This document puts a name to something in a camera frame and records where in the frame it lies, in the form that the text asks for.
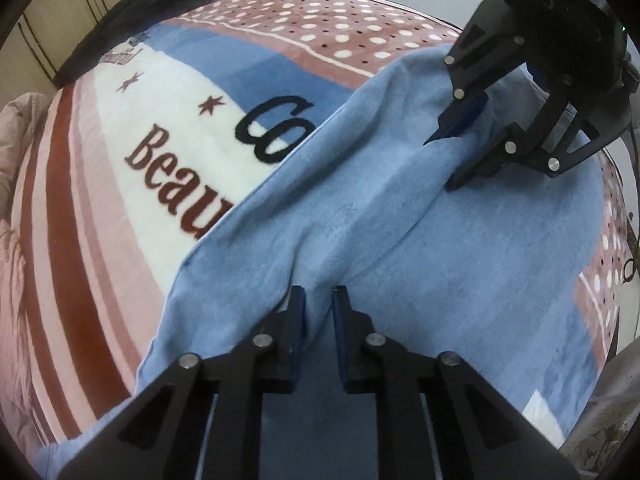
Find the light blue denim pants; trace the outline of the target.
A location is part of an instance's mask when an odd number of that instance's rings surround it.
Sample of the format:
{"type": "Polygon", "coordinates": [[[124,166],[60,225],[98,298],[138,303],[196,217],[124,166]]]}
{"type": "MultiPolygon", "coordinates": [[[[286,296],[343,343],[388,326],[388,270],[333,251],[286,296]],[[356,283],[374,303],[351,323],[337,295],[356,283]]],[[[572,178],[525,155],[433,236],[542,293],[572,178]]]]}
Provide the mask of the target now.
{"type": "Polygon", "coordinates": [[[229,351],[294,285],[306,292],[302,381],[267,404],[267,479],[369,479],[373,404],[338,384],[330,293],[408,349],[467,359],[561,445],[598,377],[578,288],[605,212],[588,160],[548,178],[510,164],[457,191],[454,170],[546,96],[525,68],[493,84],[460,136],[428,142],[451,101],[437,54],[380,70],[188,252],[136,375],[229,351]]]}

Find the black clothing pile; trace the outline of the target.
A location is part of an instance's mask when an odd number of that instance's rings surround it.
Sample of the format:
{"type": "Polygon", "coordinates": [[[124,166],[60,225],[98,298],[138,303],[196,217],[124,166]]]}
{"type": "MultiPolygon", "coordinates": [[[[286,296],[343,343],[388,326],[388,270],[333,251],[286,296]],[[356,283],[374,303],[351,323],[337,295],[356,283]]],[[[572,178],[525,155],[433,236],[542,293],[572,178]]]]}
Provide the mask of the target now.
{"type": "Polygon", "coordinates": [[[137,37],[153,25],[175,18],[213,0],[120,0],[77,45],[56,73],[61,89],[92,70],[100,58],[118,44],[137,37]]]}

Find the pink crumpled duvet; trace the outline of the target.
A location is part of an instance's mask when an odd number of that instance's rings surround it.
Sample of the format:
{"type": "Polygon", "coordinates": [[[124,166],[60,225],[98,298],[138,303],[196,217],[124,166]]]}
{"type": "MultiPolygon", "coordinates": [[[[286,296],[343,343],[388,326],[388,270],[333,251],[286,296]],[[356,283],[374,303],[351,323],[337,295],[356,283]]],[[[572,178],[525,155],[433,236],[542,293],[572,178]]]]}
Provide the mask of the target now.
{"type": "Polygon", "coordinates": [[[42,131],[50,103],[44,94],[28,92],[1,111],[1,421],[29,462],[43,447],[43,438],[34,415],[24,305],[25,258],[10,217],[22,161],[42,131]]]}

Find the patterned fleece bed blanket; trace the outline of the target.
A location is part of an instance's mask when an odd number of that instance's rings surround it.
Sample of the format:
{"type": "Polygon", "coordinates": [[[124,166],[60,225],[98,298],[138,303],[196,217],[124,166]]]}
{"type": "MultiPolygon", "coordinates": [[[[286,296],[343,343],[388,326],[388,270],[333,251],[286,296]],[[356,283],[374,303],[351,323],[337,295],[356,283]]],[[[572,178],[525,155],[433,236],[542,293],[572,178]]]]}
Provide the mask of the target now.
{"type": "Polygon", "coordinates": [[[131,396],[198,240],[374,74],[457,36],[385,0],[214,0],[52,96],[10,217],[42,448],[131,396]]]}

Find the beige wooden wardrobe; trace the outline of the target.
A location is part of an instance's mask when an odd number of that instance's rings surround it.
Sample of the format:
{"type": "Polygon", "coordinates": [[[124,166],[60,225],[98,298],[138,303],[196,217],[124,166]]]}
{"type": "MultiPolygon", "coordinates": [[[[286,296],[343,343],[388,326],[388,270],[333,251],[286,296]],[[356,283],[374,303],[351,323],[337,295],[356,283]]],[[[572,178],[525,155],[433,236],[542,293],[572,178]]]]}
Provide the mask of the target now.
{"type": "Polygon", "coordinates": [[[53,96],[58,70],[119,1],[32,0],[1,45],[1,103],[28,92],[53,96]]]}

